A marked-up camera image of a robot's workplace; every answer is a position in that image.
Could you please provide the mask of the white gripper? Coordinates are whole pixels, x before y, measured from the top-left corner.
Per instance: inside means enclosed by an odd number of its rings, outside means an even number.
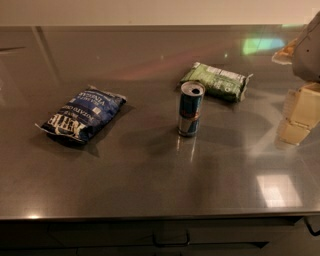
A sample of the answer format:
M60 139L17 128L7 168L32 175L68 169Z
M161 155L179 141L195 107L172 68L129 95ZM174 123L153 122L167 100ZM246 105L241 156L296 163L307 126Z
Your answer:
M272 56L272 61L291 65L295 76L306 83L289 90L283 106L283 118L277 138L299 145L320 122L320 11L294 39Z

